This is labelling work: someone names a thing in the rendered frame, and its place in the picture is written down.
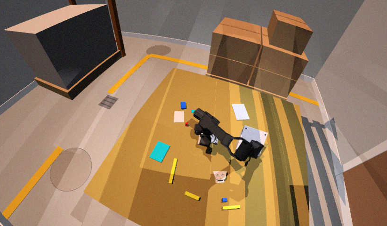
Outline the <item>teal flat rectangular plate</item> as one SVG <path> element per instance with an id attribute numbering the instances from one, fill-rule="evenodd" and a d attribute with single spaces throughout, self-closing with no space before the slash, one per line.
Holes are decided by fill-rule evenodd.
<path id="1" fill-rule="evenodd" d="M 164 156 L 166 155 L 169 147 L 170 147 L 170 145 L 167 145 L 165 143 L 158 141 L 157 145 L 155 146 L 155 148 L 152 151 L 149 158 L 152 158 L 152 159 L 161 163 L 162 160 L 164 159 Z"/>

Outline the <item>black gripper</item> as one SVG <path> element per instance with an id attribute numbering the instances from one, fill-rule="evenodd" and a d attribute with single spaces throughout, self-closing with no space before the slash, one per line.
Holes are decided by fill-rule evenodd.
<path id="1" fill-rule="evenodd" d="M 205 130 L 205 135 L 200 139 L 200 145 L 209 147 L 211 143 L 211 135 L 213 135 L 209 130 Z"/>

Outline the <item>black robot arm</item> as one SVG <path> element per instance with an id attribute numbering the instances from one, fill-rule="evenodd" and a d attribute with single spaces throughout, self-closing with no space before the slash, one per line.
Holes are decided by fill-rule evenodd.
<path id="1" fill-rule="evenodd" d="M 221 144 L 228 149 L 230 155 L 239 161 L 245 161 L 248 156 L 257 157 L 264 147 L 264 145 L 258 141 L 251 140 L 248 142 L 242 137 L 233 137 L 226 133 L 218 126 L 220 123 L 219 120 L 207 111 L 204 112 L 202 109 L 198 108 L 194 111 L 193 116 L 199 120 L 199 123 L 194 126 L 194 133 L 196 135 L 201 135 L 201 133 L 205 134 L 205 130 L 209 130 Z M 235 153 L 232 153 L 229 148 L 233 139 L 243 140 Z"/>

